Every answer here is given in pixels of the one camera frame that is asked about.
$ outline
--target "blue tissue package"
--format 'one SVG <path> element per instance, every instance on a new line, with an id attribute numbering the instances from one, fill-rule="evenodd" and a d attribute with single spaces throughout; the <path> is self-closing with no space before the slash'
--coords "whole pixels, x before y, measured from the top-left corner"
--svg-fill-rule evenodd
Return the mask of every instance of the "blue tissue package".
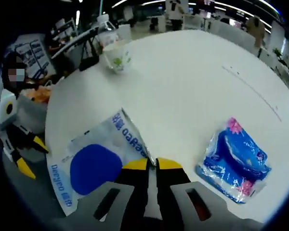
<path id="1" fill-rule="evenodd" d="M 264 186 L 271 171 L 267 154 L 230 118 L 206 148 L 196 173 L 238 204 L 245 204 Z"/>

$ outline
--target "round table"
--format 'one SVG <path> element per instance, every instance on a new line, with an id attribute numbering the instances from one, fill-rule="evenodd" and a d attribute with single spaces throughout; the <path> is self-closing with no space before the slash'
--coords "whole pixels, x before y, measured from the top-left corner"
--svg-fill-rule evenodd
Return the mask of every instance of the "round table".
<path id="1" fill-rule="evenodd" d="M 191 181 L 222 197 L 235 215 L 266 222 L 289 193 L 285 84 L 251 53 L 202 31 L 168 32 L 131 46 L 128 74 L 115 75 L 99 62 L 54 88 L 45 134 L 51 155 L 61 155 L 73 138 L 93 128 L 97 122 L 92 118 L 107 111 L 115 93 L 153 157 L 180 163 Z M 93 103 L 97 91 L 109 95 L 98 99 L 105 101 L 100 111 Z M 272 166 L 266 187 L 245 205 L 234 203 L 194 171 L 211 136 L 230 117 L 268 154 Z"/>

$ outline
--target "pink flower print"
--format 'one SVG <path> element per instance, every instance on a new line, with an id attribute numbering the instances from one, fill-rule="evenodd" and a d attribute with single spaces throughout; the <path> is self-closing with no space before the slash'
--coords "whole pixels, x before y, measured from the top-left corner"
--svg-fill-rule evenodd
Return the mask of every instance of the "pink flower print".
<path id="1" fill-rule="evenodd" d="M 239 188 L 239 191 L 242 192 L 244 195 L 249 196 L 252 189 L 252 183 L 249 180 L 245 180 L 241 187 Z"/>
<path id="2" fill-rule="evenodd" d="M 230 131 L 232 131 L 232 134 L 239 134 L 243 130 L 241 125 L 234 118 L 228 120 L 228 127 L 230 128 Z"/>

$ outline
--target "plastic bottle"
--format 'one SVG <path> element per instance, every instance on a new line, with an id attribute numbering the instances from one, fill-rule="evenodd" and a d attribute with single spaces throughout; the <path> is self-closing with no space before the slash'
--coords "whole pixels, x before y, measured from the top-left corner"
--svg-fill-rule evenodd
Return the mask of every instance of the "plastic bottle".
<path id="1" fill-rule="evenodd" d="M 98 38 L 100 40 L 100 45 L 102 50 L 105 46 L 112 44 L 119 40 L 119 36 L 117 34 L 117 29 L 115 26 L 109 21 L 108 14 L 102 14 L 97 17 L 97 22 L 100 24 L 98 27 Z"/>

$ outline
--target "paper cup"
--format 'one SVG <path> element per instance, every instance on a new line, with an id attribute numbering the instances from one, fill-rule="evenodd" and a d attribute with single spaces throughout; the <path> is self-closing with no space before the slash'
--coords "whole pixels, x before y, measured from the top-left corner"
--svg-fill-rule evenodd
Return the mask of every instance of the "paper cup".
<path id="1" fill-rule="evenodd" d="M 120 40 L 103 49 L 110 68 L 117 74 L 127 72 L 131 67 L 131 50 L 129 40 Z"/>

